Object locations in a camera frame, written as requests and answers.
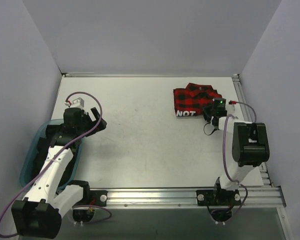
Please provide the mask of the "red black plaid shirt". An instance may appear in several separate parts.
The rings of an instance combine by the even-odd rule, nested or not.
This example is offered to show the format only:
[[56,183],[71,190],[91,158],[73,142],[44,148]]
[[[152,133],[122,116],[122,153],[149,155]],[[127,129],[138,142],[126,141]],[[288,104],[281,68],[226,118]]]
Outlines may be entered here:
[[203,108],[213,103],[213,99],[222,98],[211,85],[188,83],[185,88],[173,90],[174,112],[179,117],[197,117],[203,114]]

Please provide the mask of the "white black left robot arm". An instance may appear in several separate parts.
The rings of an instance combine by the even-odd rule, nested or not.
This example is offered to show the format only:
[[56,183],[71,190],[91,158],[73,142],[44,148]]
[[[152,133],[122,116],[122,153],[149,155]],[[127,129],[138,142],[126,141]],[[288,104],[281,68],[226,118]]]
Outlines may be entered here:
[[56,195],[67,166],[77,158],[82,139],[104,130],[103,111],[91,109],[95,120],[81,107],[69,107],[60,125],[48,125],[46,157],[38,175],[26,185],[23,199],[15,200],[11,213],[17,234],[26,237],[54,239],[62,219],[74,206],[89,207],[90,186],[87,181],[72,180]]

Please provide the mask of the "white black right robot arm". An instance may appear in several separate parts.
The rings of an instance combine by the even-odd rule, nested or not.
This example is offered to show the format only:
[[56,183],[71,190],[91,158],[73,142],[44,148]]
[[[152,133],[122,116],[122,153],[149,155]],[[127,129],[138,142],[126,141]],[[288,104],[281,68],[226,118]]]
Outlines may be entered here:
[[203,117],[213,132],[222,132],[223,173],[216,179],[213,190],[201,196],[217,205],[230,202],[237,205],[241,202],[239,189],[247,187],[248,175],[270,158],[266,125],[240,119],[224,106],[205,106]]

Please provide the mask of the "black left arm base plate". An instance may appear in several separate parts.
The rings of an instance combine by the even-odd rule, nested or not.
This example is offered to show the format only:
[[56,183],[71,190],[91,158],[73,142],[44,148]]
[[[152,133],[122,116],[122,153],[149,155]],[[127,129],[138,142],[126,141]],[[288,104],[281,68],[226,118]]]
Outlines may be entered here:
[[89,193],[84,192],[83,198],[75,203],[75,206],[79,205],[93,205],[99,207],[106,207],[108,199],[108,191],[106,190],[90,190]]

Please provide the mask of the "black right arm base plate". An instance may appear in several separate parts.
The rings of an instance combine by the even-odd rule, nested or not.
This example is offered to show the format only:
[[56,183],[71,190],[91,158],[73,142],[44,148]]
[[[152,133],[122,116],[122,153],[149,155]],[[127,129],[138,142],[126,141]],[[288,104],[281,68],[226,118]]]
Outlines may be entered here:
[[241,197],[238,190],[201,189],[197,190],[195,193],[198,206],[232,207],[239,206],[241,204]]

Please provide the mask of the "aluminium front rail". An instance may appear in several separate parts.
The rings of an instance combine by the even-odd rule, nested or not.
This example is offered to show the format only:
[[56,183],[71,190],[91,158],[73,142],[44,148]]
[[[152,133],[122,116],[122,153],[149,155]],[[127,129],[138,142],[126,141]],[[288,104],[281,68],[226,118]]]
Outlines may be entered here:
[[106,206],[96,205],[76,205],[83,198],[84,189],[77,185],[67,186],[59,194],[53,193],[49,197],[38,198],[35,193],[27,194],[21,198],[21,202],[44,203],[64,215],[70,210],[83,210],[92,208],[112,209],[228,209],[238,207],[243,208],[283,208],[286,203],[279,187],[249,187],[248,189],[240,188],[239,206],[199,206],[197,204],[197,190],[213,190],[212,188],[119,188],[119,189],[102,189],[95,188],[92,190],[106,190]]

